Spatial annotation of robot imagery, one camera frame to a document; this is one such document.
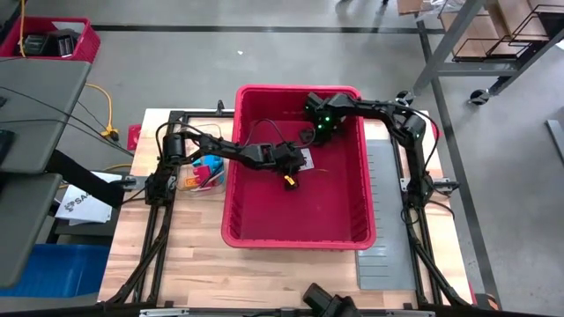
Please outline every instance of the caster wheel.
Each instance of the caster wheel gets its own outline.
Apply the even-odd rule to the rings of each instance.
[[[468,100],[468,102],[470,102],[470,103],[472,103],[473,105],[476,105],[476,106],[482,106],[482,105],[486,104],[488,100],[490,100],[489,92],[487,92],[483,89],[478,89],[478,90],[475,90],[470,95],[470,99]]]
[[[408,91],[401,91],[396,95],[396,101],[405,106],[411,105],[413,103],[413,99],[413,95]]]

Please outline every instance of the red crate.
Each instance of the red crate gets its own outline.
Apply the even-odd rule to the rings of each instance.
[[[254,122],[277,123],[286,141],[299,142],[311,127],[304,107],[309,92],[322,98],[347,86],[246,85],[235,101],[233,141],[244,143]],[[251,143],[280,142],[267,123],[256,126]],[[221,235],[245,248],[362,250],[374,245],[376,227],[362,118],[347,117],[345,133],[323,147],[311,146],[315,168],[299,172],[300,187],[285,190],[281,175],[254,171],[230,161]]]
[[[19,26],[18,18],[13,28],[8,33],[4,43],[0,46],[0,57],[14,57],[14,49],[19,43]],[[69,61],[85,61],[94,63],[98,48],[100,48],[100,37],[92,29],[90,20],[87,18],[51,18],[51,17],[26,17],[24,20],[24,34],[26,33],[47,33],[55,31],[56,27],[53,22],[74,22],[83,23],[85,28],[78,38],[77,46],[71,56],[52,57],[52,56],[29,56],[29,58],[49,59],[49,60],[69,60]]]

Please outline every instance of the gray floor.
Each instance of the gray floor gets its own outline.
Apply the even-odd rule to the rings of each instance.
[[[87,16],[96,24],[415,27],[413,17],[397,15],[394,3],[382,11],[375,0],[30,0],[28,12]],[[140,123],[148,107],[214,107],[217,99],[232,107],[237,88],[248,83],[353,85],[365,98],[388,99],[410,88],[424,67],[418,35],[105,32],[100,37],[88,80],[112,94],[122,144],[128,126]],[[431,42],[440,38],[432,36]],[[442,86],[501,303],[511,311],[562,315],[564,166],[544,121],[564,106],[564,51],[549,51],[485,106],[464,104],[471,91],[493,81],[443,78]],[[85,89],[81,100],[106,120],[101,94]],[[415,106],[438,120],[430,87]],[[96,124],[79,107],[75,115]],[[130,161],[72,128],[59,149],[91,169]],[[453,176],[444,142],[439,153],[445,173]],[[453,205],[468,274],[480,291],[457,196]]]

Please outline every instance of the gray plastic panel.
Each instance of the gray plastic panel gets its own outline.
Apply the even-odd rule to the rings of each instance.
[[[412,258],[402,209],[394,148],[389,140],[367,141],[368,168],[376,220],[376,243],[356,253],[362,290],[415,290]]]

